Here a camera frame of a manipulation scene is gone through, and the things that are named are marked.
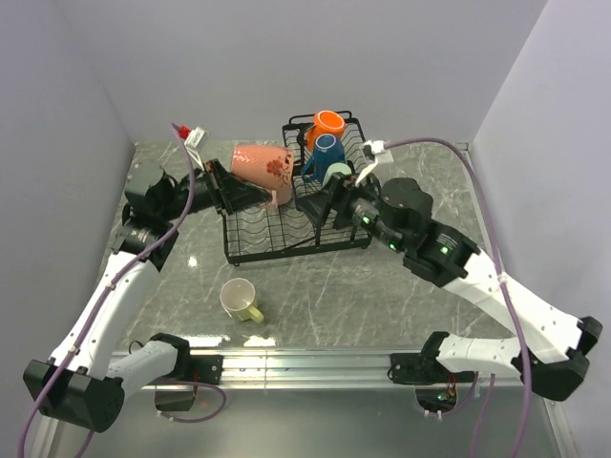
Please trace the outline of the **green cup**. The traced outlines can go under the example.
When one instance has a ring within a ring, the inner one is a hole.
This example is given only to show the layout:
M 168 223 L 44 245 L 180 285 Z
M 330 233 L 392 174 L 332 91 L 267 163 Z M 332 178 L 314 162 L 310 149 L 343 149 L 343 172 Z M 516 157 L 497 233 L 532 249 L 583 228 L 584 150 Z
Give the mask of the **green cup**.
M 341 176 L 344 176 L 344 177 L 345 176 L 350 177 L 352 175 L 352 169 L 344 162 L 332 163 L 331 165 L 328 166 L 327 171 L 324 175 L 322 187 L 327 186 L 331 177 L 334 174 L 340 174 Z

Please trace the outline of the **coral pink mug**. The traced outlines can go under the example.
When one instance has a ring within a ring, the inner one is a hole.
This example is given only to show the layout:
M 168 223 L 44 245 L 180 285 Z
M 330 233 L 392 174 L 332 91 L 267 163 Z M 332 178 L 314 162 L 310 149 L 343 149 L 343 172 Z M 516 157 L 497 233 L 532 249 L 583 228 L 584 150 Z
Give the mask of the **coral pink mug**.
M 239 145 L 233 150 L 230 172 L 244 181 L 275 190 L 279 206 L 292 199 L 294 152 L 276 145 Z

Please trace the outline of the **blue mug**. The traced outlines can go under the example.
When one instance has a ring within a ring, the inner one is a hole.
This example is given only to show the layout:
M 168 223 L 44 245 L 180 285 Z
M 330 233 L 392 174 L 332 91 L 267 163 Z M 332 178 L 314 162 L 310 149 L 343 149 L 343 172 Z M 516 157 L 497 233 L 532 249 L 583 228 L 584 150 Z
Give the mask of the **blue mug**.
M 333 134 L 319 135 L 315 139 L 310 158 L 302 167 L 302 181 L 322 183 L 328 168 L 334 163 L 344 161 L 345 149 L 338 137 Z

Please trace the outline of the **orange mug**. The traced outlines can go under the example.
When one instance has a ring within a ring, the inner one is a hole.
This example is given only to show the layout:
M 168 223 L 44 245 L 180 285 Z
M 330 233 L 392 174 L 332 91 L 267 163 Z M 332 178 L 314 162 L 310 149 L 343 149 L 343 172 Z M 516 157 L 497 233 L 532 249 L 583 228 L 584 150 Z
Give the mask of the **orange mug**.
M 305 131 L 305 146 L 312 151 L 315 140 L 325 134 L 334 135 L 340 140 L 346 129 L 345 119 L 336 112 L 323 110 L 313 116 L 312 124 Z

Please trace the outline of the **light pink mug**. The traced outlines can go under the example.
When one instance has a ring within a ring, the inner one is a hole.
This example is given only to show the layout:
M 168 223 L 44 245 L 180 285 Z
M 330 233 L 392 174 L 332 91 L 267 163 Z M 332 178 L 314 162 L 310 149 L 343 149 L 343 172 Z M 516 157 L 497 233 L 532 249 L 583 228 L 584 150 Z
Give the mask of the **light pink mug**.
M 278 195 L 275 190 L 265 189 L 267 192 L 267 200 L 259 204 L 259 207 L 264 210 L 277 210 L 279 208 Z

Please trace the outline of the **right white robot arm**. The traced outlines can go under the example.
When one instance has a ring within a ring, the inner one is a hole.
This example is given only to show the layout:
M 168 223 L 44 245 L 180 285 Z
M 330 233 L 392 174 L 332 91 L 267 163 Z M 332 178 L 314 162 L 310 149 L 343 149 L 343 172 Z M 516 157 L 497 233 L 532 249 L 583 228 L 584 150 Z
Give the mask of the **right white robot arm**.
M 394 382 L 432 385 L 452 375 L 488 373 L 518 378 L 552 401 L 576 391 L 602 332 L 598 320 L 564 313 L 514 279 L 501 278 L 474 241 L 432 218 L 433 198 L 414 179 L 364 186 L 355 181 L 335 174 L 321 190 L 297 198 L 297 208 L 313 223 L 333 215 L 335 229 L 364 230 L 402 255 L 414 276 L 470 302 L 513 334 L 481 339 L 435 331 L 417 356 L 391 356 Z

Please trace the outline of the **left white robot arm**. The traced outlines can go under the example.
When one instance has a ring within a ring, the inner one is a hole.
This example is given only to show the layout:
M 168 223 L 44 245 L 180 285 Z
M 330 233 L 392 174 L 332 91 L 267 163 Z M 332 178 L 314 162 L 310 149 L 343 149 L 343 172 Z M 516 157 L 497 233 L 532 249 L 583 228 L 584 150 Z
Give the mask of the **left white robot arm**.
M 38 411 L 94 432 L 106 431 L 125 400 L 158 379 L 193 379 L 190 344 L 158 333 L 113 362 L 127 322 L 158 282 L 179 225 L 201 210 L 234 214 L 270 201 L 266 189 L 235 177 L 215 159 L 175 180 L 141 163 L 126 181 L 122 225 L 99 285 L 73 329 L 45 362 L 31 361 L 24 382 Z

